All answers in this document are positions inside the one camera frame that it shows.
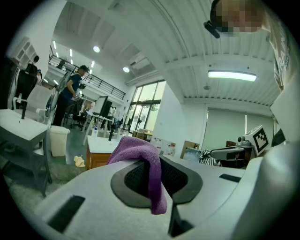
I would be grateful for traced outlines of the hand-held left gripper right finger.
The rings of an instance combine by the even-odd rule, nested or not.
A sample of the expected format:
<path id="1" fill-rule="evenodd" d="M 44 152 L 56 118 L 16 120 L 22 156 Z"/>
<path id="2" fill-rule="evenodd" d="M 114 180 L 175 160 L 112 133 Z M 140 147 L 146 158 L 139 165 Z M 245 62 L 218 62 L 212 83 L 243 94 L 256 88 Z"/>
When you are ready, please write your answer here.
<path id="1" fill-rule="evenodd" d="M 203 165 L 160 155 L 162 183 L 172 199 L 168 235 L 182 236 L 205 221 L 237 187 L 243 169 Z"/>

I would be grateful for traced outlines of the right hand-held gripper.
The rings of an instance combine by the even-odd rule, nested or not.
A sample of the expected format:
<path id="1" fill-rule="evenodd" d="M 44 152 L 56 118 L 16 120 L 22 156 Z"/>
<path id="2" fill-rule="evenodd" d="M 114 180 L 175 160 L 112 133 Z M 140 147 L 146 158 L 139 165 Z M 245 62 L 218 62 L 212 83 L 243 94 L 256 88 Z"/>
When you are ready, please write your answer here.
<path id="1" fill-rule="evenodd" d="M 242 161 L 237 163 L 238 167 L 247 167 L 250 160 L 259 157 L 269 146 L 269 139 L 262 125 L 250 130 L 240 136 L 237 140 L 237 147 L 225 147 L 212 150 L 212 158 L 223 161 Z"/>

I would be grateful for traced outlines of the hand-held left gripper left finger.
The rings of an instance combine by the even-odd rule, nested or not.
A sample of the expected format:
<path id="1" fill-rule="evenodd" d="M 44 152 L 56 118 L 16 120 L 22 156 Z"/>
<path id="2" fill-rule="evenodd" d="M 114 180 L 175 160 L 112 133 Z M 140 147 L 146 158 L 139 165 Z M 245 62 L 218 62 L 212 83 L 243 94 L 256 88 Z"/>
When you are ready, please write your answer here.
<path id="1" fill-rule="evenodd" d="M 121 161 L 85 171 L 48 195 L 35 214 L 47 240 L 172 240 L 168 235 L 171 211 L 153 215 L 150 209 L 126 206 L 113 193 L 111 178 L 132 164 Z M 73 196 L 84 198 L 63 232 L 49 226 L 50 219 Z"/>

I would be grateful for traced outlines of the purple cloth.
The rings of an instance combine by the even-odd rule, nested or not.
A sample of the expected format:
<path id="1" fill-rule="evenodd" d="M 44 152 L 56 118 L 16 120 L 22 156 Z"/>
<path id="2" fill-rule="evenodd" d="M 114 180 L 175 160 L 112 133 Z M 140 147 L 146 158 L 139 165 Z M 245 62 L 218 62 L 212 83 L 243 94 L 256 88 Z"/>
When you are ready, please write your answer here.
<path id="1" fill-rule="evenodd" d="M 142 139 L 124 136 L 108 159 L 108 164 L 123 160 L 144 159 L 149 162 L 148 196 L 151 200 L 153 215 L 165 214 L 167 201 L 162 187 L 162 169 L 158 150 L 149 142 Z"/>

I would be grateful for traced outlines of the brown wooden vanity cabinet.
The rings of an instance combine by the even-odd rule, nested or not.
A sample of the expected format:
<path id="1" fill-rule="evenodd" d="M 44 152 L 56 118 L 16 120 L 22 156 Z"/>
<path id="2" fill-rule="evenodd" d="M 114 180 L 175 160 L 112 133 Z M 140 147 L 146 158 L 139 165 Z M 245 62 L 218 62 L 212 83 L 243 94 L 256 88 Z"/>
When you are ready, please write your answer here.
<path id="1" fill-rule="evenodd" d="M 111 153 L 92 153 L 87 147 L 87 154 L 86 154 L 86 171 L 97 168 L 97 167 L 102 167 L 107 164 L 109 157 Z"/>

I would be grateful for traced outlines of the black white striped fabric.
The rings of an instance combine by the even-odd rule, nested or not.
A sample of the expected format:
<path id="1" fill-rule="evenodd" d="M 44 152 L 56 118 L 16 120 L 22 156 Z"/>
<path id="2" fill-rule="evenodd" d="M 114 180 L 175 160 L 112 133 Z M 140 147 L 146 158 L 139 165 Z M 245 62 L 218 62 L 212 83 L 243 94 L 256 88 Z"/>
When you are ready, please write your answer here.
<path id="1" fill-rule="evenodd" d="M 204 150 L 199 158 L 199 163 L 204 165 L 211 165 L 211 166 L 222 166 L 220 160 L 213 158 L 211 156 L 211 150 Z"/>

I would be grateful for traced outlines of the brown cardboard box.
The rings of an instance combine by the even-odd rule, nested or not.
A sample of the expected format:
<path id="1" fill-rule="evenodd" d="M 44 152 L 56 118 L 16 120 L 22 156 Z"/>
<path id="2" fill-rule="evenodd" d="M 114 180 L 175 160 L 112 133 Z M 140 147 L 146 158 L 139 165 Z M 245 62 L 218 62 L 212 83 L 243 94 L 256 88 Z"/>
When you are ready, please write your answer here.
<path id="1" fill-rule="evenodd" d="M 195 152 L 199 151 L 200 144 L 195 143 L 195 142 L 190 142 L 190 141 L 185 141 L 183 144 L 183 148 L 181 151 L 180 158 L 183 159 L 186 152 Z"/>
<path id="2" fill-rule="evenodd" d="M 150 142 L 152 138 L 152 131 L 139 129 L 138 131 L 133 131 L 132 136 Z"/>

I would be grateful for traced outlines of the pack of clear water bottles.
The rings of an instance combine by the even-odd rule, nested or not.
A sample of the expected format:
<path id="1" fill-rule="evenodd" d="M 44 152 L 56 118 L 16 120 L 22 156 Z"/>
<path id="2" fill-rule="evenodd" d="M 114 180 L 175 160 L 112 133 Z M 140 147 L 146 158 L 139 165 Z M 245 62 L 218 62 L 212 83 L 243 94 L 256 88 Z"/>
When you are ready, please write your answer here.
<path id="1" fill-rule="evenodd" d="M 150 143 L 157 148 L 159 154 L 174 156 L 176 152 L 176 143 L 153 137 Z"/>

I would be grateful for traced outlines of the cream plastic trash bin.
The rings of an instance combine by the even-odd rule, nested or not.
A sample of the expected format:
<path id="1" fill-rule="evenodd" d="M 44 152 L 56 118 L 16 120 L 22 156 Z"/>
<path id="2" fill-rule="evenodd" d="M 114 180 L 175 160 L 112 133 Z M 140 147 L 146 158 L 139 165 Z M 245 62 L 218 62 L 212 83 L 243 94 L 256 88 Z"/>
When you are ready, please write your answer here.
<path id="1" fill-rule="evenodd" d="M 50 144 L 53 157 L 62 157 L 66 155 L 67 137 L 70 130 L 65 127 L 50 127 Z"/>

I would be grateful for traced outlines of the white desk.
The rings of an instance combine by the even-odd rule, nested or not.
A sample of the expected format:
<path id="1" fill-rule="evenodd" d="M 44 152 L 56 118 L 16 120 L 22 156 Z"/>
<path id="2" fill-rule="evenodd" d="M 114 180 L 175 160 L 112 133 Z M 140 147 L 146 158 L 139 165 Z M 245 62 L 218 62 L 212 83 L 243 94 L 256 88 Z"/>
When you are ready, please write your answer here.
<path id="1" fill-rule="evenodd" d="M 82 142 L 82 146 L 85 146 L 86 141 L 87 141 L 87 137 L 90 133 L 90 131 L 92 130 L 92 127 L 94 126 L 95 120 L 97 120 L 97 126 L 100 126 L 99 120 L 102 120 L 105 123 L 105 128 L 102 131 L 103 132 L 103 137 L 106 138 L 106 135 L 108 134 L 108 124 L 113 124 L 113 120 L 114 119 L 108 119 L 99 115 L 94 115 L 92 112 L 87 112 L 87 118 L 86 121 L 83 125 L 82 128 L 82 132 L 84 130 L 86 130 L 85 135 L 84 135 L 84 139 Z"/>

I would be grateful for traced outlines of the black computer monitor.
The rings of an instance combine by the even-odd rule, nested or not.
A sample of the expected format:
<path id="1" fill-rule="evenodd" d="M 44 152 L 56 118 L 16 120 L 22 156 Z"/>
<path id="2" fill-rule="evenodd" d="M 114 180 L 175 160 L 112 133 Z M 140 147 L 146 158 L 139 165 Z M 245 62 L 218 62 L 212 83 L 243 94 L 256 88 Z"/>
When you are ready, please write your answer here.
<path id="1" fill-rule="evenodd" d="M 108 96 L 100 96 L 93 107 L 92 113 L 94 115 L 102 116 L 104 118 L 108 117 L 109 111 L 111 109 L 112 102 L 108 100 Z"/>

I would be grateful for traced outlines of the short black faucet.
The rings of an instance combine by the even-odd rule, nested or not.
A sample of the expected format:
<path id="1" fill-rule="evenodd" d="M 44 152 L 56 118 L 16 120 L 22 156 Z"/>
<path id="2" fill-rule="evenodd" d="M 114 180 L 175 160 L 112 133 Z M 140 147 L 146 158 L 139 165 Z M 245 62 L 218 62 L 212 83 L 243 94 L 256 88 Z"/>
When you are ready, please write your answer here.
<path id="1" fill-rule="evenodd" d="M 20 108 L 21 108 L 22 120 L 25 119 L 27 103 L 28 103 L 28 101 L 26 99 L 20 98 Z"/>

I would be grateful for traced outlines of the white mesh office chair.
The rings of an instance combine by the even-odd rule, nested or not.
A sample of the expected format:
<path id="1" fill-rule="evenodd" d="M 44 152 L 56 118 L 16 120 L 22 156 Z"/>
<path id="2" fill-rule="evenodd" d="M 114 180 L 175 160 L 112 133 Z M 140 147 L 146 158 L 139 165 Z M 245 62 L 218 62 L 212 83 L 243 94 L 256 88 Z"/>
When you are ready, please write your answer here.
<path id="1" fill-rule="evenodd" d="M 51 95 L 51 90 L 40 85 L 35 85 L 26 99 L 28 103 L 25 117 L 40 123 L 45 123 L 45 113 L 47 111 L 46 105 Z M 13 98 L 13 111 L 19 114 L 21 114 L 20 98 L 22 98 L 21 94 L 19 97 Z"/>

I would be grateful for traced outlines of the white ceiling air conditioner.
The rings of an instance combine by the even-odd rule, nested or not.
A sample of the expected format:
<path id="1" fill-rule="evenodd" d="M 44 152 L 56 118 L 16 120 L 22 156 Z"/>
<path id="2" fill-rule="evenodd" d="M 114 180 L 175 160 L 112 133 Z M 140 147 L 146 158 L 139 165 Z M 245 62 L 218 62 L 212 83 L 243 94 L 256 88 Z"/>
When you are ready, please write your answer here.
<path id="1" fill-rule="evenodd" d="M 134 69 L 141 69 L 150 64 L 150 61 L 141 52 L 130 59 L 130 67 Z"/>

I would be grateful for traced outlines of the white cubby shelf unit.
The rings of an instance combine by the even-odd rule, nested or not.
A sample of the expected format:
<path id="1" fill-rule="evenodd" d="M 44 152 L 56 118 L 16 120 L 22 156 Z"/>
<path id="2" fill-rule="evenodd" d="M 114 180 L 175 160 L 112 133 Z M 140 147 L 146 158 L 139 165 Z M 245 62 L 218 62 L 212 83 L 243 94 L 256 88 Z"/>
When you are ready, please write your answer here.
<path id="1" fill-rule="evenodd" d="M 28 63 L 32 62 L 36 55 L 35 48 L 28 37 L 23 38 L 14 52 L 14 58 L 22 67 L 26 67 Z"/>

